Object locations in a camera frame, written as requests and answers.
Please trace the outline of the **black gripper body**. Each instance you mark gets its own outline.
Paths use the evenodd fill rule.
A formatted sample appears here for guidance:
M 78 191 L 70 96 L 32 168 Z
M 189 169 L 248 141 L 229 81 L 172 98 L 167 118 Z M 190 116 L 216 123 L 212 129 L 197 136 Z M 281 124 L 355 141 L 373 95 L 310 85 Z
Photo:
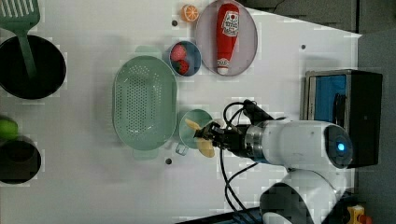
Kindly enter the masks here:
M 247 131 L 248 125 L 237 125 L 230 130 L 220 129 L 213 141 L 223 143 L 223 149 L 229 150 L 233 154 L 247 154 L 248 150 L 245 144 Z

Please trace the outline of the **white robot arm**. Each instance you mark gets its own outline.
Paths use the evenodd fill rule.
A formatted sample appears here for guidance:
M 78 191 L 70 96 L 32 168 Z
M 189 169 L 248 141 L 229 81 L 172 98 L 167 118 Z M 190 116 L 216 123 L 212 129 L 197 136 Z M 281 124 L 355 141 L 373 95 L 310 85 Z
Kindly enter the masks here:
M 347 189 L 354 148 L 336 124 L 272 119 L 226 128 L 212 121 L 193 131 L 200 142 L 286 169 L 260 197 L 263 224 L 322 224 Z

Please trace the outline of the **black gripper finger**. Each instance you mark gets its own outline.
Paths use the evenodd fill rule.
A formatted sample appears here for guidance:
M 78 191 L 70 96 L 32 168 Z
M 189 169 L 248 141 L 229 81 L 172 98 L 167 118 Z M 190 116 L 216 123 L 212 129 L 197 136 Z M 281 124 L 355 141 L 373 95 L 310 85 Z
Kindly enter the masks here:
M 220 125 L 215 121 L 209 122 L 204 128 L 195 132 L 195 138 L 214 138 L 220 130 Z
M 223 143 L 218 142 L 218 141 L 212 141 L 212 146 L 213 147 L 218 147 L 220 149 L 223 149 L 223 147 L 224 147 Z

